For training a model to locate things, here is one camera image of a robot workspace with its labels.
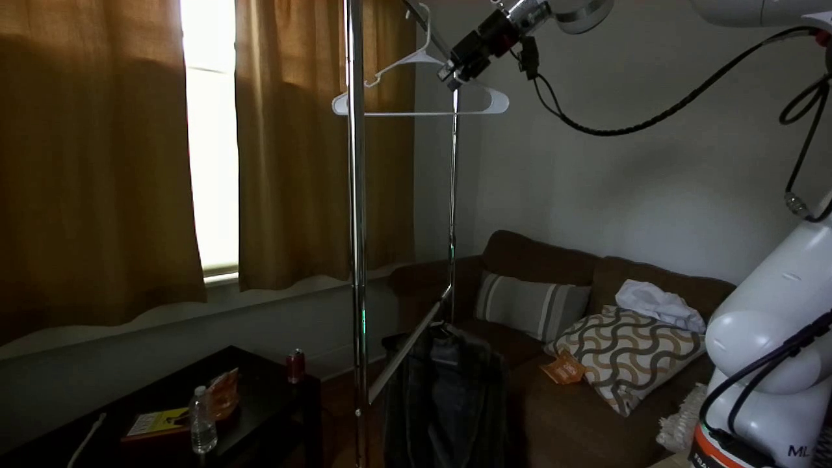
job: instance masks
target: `bottle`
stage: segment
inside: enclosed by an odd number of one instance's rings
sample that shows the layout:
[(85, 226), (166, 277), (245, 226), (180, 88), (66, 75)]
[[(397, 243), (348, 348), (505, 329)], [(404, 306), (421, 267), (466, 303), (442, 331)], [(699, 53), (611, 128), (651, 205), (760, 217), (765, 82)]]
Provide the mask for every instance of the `bottle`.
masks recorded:
[(286, 377), (291, 386), (299, 386), (306, 374), (306, 357), (301, 348), (295, 348), (286, 358)]
[(189, 448), (195, 455), (208, 455), (219, 446), (206, 386), (192, 391), (188, 430), (189, 430)]

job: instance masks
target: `white pillow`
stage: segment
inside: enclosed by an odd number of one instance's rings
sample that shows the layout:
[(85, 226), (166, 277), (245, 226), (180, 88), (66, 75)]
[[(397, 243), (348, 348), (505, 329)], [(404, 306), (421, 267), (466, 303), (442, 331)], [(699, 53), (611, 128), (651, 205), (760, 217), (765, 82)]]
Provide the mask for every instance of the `white pillow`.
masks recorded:
[(587, 303), (591, 286), (533, 284), (486, 270), (477, 300), (477, 318), (501, 322), (537, 342), (555, 342), (582, 318)]

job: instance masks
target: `metal pole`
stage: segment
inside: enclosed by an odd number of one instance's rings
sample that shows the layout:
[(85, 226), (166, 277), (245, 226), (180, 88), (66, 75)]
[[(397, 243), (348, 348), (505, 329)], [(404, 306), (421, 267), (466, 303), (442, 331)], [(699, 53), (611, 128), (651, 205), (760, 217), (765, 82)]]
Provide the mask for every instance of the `metal pole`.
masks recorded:
[(365, 182), (365, 20), (362, 0), (347, 0), (348, 67), (348, 219), (352, 219), (352, 297), (355, 297), (355, 417), (356, 466), (369, 466), (366, 436), (366, 182)]
[(461, 196), (461, 88), (449, 92), (447, 284), (449, 322), (457, 318), (457, 196)]
[(412, 355), (412, 348), (417, 345), (417, 342), (421, 339), (421, 334), (434, 322), (434, 318), (444, 309), (447, 300), (449, 300), (453, 286), (447, 284), (442, 297), (434, 303), (434, 306), (425, 316), (425, 321), (417, 325), (417, 331), (408, 335), (408, 342), (395, 352), (395, 357), (391, 358), (391, 364), (382, 370), (382, 374), (371, 383), (369, 387), (369, 403), (375, 403), (375, 399), (379, 399), (379, 394), (387, 387), (387, 383), (392, 379), (392, 374), (397, 373), (397, 366), (405, 361), (405, 357)]

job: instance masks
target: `black cable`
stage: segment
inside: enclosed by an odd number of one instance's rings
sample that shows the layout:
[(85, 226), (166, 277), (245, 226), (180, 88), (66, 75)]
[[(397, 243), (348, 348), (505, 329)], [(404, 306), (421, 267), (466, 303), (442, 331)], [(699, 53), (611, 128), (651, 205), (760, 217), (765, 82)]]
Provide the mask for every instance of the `black cable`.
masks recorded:
[(781, 113), (781, 124), (794, 124), (798, 119), (804, 119), (812, 109), (813, 109), (813, 117), (812, 117), (812, 124), (810, 124), (810, 132), (804, 137), (804, 145), (800, 145), (800, 154), (795, 160), (795, 166), (790, 170), (790, 176), (786, 182), (786, 205), (800, 217), (804, 221), (824, 221), (829, 214), (832, 214), (832, 201), (826, 201), (826, 205), (821, 208), (821, 214), (812, 214), (806, 201), (800, 196), (794, 192), (794, 184), (804, 170), (804, 161), (806, 161), (806, 154), (810, 154), (810, 145), (813, 141), (813, 132), (824, 117), (824, 109), (826, 109), (826, 101), (829, 101), (829, 82), (832, 82), (832, 74), (821, 75), (819, 82), (813, 82), (810, 88), (804, 88), (784, 113)]
[[(745, 377), (755, 374), (756, 370), (763, 370), (765, 374), (769, 374), (776, 366), (781, 366), (786, 358), (790, 357), (798, 357), (813, 339), (829, 334), (829, 325), (832, 325), (832, 309), (824, 312), (821, 318), (816, 318), (813, 322), (810, 322), (806, 329), (800, 329), (798, 334), (794, 334), (787, 342), (784, 342), (776, 352), (760, 357), (756, 361), (747, 364), (745, 370), (739, 370), (737, 374), (726, 377), (704, 401), (702, 401), (702, 408), (699, 408), (699, 421), (704, 430), (715, 431), (709, 425), (707, 425), (707, 414), (709, 414), (709, 407), (728, 391), (734, 387), (737, 383), (741, 383)], [(748, 383), (748, 395), (752, 391), (763, 383), (765, 377), (755, 377)], [(737, 407), (730, 408), (730, 414), (737, 417), (741, 410), (741, 407), (747, 403), (747, 399), (737, 401)]]
[(565, 124), (569, 124), (573, 131), (579, 131), (579, 132), (587, 132), (587, 136), (598, 136), (598, 137), (613, 137), (613, 136), (630, 136), (630, 132), (641, 132), (644, 128), (654, 128), (663, 119), (668, 119), (672, 114), (676, 114), (678, 109), (683, 109), (687, 104), (693, 104), (699, 95), (704, 95), (713, 84), (717, 84), (728, 70), (734, 70), (739, 63), (745, 63), (748, 54), (755, 54), (756, 50), (772, 45), (772, 41), (781, 41), (781, 40), (790, 40), (790, 36), (812, 36), (816, 30), (810, 30), (810, 26), (795, 26), (795, 30), (786, 30), (786, 32), (778, 32), (772, 36), (768, 36), (765, 41), (756, 41), (755, 48), (748, 48), (747, 53), (737, 54), (730, 63), (726, 63), (720, 70), (715, 70), (704, 84), (699, 84), (695, 92), (690, 92), (681, 101), (676, 101), (674, 106), (668, 106), (667, 113), (644, 119), (644, 122), (637, 122), (637, 124), (630, 124), (630, 128), (611, 128), (611, 131), (602, 131), (602, 128), (587, 128), (587, 124), (579, 124), (577, 119), (573, 119), (557, 95), (555, 95), (555, 85), (548, 84), (546, 75), (542, 74), (533, 74), (530, 82), (537, 85), (537, 95), (538, 95), (538, 101), (555, 114), (560, 117)]

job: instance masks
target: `wall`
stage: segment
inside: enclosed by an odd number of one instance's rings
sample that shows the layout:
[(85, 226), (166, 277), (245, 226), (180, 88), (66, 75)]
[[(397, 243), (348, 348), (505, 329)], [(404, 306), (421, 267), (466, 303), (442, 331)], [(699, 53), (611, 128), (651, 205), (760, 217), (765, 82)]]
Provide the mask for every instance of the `wall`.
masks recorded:
[[(382, 284), (369, 284), (366, 306), (369, 355), (379, 357), (379, 339), (395, 331), (395, 300)], [(332, 377), (352, 370), (352, 321), (347, 286), (314, 293), (215, 291), (208, 304), (153, 309), (126, 329), (30, 335), (0, 348), (0, 452), (223, 345), (277, 361), (299, 345), (312, 374)]]
[[(449, 45), (491, 10), (479, 0), (431, 0), (431, 9)], [(595, 128), (624, 128), (672, 106), (772, 32), (781, 30), (704, 23), (690, 2), (626, 0), (591, 33), (568, 36), (548, 20), (537, 36), (542, 74), (565, 109)], [(507, 92), (513, 109), (462, 122), (461, 252), (479, 252), (494, 228), (516, 228), (741, 280), (795, 226), (784, 187), (810, 119), (784, 128), (778, 114), (821, 70), (824, 53), (812, 40), (772, 45), (668, 122), (587, 137), (544, 113), (516, 59), (494, 63), (485, 82)], [(425, 119), (418, 136), (418, 254), (442, 257), (447, 122)], [(798, 180), (812, 201), (829, 184), (829, 137), (821, 128)]]

